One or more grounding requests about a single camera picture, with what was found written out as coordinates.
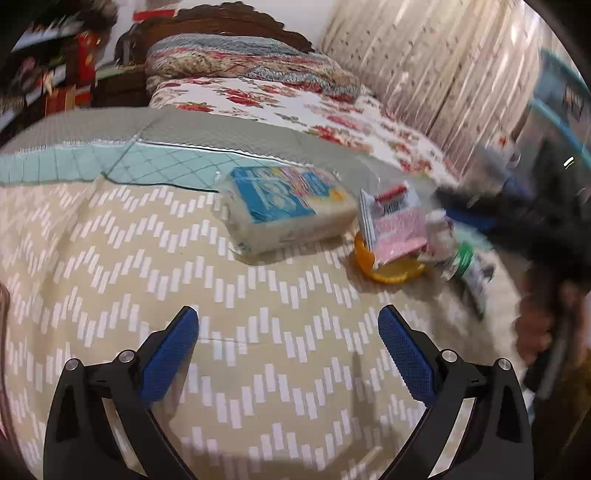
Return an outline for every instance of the quilted blanket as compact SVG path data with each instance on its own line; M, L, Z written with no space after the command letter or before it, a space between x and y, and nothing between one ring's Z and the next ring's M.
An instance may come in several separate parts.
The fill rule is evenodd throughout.
M245 38L251 37L175 35L155 43L146 60L148 91L153 93L170 79L244 77L286 83L348 102L359 96L361 81L338 65L295 55L297 50L278 41L263 44Z

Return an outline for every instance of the curtain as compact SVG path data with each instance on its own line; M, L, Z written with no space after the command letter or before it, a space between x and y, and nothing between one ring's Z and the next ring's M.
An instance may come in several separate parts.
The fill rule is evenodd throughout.
M572 65L522 0L340 0L320 46L441 146L460 177L475 143L519 121L540 48Z

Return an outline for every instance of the carved wooden headboard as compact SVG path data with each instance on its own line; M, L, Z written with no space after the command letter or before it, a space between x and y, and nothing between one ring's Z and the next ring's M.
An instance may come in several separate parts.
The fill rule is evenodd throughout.
M299 33L283 30L284 26L270 15L257 12L242 2L198 5L179 10L175 17L155 17L134 24L117 41L115 59L121 63L128 60L129 63L143 64L148 49L154 43L179 33L274 38L302 52L312 51L312 43L308 39ZM128 54L124 53L126 45Z

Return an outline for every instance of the black object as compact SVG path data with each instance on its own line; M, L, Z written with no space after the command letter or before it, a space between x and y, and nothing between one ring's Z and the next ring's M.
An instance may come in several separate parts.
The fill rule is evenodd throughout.
M166 330L152 333L137 352L124 350L111 363L84 366L75 358L66 362L47 420L45 480L145 480L145 476L127 468L109 426L103 398L113 399L149 478L194 480L140 396L144 369L169 334L186 320L185 314L191 312L196 318L191 308L183 307Z
M435 479L531 480L533 453L525 405L511 364L491 367L440 353L423 332L398 321L435 373L437 398L382 480L427 479L445 446L464 398L475 398L472 415L451 468ZM141 370L174 328L183 311L137 353L125 350L108 364L66 363L51 405L44 447L45 480L141 480L129 470L115 443L102 404L112 398L131 445L148 478L195 480L139 396ZM445 360L453 353L454 361Z
M551 348L528 369L524 384L536 393L536 402L548 399L573 342L574 319L564 311L558 293L565 280L591 280L591 223L544 199L530 202L506 193L474 195L446 187L439 188L436 197L452 218L479 227L492 242L536 263L532 294L557 321L550 332Z
M394 306L386 308L428 363L437 397L381 480L429 478L465 398L474 398L474 404L460 446L450 468L430 478L533 479L530 424L509 360L499 358L492 366L476 365L465 362L453 350L440 352L424 332L412 330Z

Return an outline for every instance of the beige patterned bedspread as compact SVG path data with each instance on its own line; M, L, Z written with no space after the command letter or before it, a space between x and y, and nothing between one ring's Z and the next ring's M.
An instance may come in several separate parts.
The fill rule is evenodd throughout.
M386 304L440 348L473 362L504 356L521 370L512 350L517 294L501 265L479 323L429 275L388 288L363 278L350 235L249 264L233 255L216 209L213 193L102 179L0 190L0 281L12 294L7 390L38 478L64 363L111 361L183 305L199 312L199 341L153 410L199 478L377 478L424 411L379 338Z

